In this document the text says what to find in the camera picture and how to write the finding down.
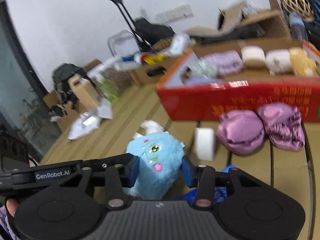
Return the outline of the person's left hand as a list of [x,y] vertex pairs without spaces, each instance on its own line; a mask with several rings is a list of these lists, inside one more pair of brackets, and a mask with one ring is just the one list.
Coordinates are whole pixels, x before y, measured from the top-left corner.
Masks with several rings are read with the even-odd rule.
[[8,213],[12,216],[15,217],[16,210],[19,207],[19,203],[15,199],[8,199],[6,202],[6,207],[8,210]]

